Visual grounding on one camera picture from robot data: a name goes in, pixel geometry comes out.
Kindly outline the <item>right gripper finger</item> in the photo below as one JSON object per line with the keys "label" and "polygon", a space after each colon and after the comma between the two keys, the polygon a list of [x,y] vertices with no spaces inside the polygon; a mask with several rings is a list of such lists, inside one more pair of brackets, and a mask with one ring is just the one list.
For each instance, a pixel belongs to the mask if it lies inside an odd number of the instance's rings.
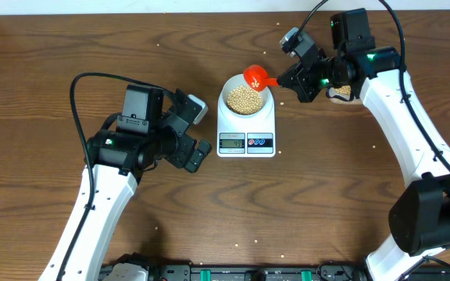
{"label": "right gripper finger", "polygon": [[294,91],[296,93],[296,97],[299,101],[301,101],[301,91],[299,87],[299,83],[295,80],[278,80],[277,83],[280,87]]}
{"label": "right gripper finger", "polygon": [[303,69],[300,62],[295,63],[277,77],[278,84],[292,84],[295,82],[298,73]]}

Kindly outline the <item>red plastic scoop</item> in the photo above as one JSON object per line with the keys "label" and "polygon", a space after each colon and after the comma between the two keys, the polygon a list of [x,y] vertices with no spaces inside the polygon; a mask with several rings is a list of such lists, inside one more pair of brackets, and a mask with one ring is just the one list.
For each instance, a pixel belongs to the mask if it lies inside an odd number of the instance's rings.
{"label": "red plastic scoop", "polygon": [[251,65],[243,72],[245,82],[255,91],[263,91],[267,87],[278,87],[276,78],[269,77],[267,71],[259,65]]}

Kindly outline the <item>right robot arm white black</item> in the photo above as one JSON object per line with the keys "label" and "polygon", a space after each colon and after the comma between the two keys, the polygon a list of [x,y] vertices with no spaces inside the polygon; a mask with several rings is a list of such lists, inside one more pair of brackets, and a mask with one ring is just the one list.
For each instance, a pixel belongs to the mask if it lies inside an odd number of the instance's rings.
{"label": "right robot arm white black", "polygon": [[390,236],[365,260],[357,280],[404,280],[450,248],[450,147],[420,104],[405,65],[405,47],[379,48],[365,9],[330,19],[337,54],[323,49],[302,27],[280,40],[298,61],[277,83],[301,102],[325,91],[331,98],[348,87],[372,113],[398,160],[405,191],[388,215]]}

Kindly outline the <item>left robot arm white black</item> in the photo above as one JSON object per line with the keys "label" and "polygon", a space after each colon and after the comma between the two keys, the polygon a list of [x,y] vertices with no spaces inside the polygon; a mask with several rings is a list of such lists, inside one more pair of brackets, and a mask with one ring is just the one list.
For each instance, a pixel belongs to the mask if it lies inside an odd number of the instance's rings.
{"label": "left robot arm white black", "polygon": [[204,101],[182,91],[127,87],[123,109],[86,143],[79,194],[42,280],[96,280],[119,218],[144,173],[162,159],[198,171],[212,150],[187,135],[207,113]]}

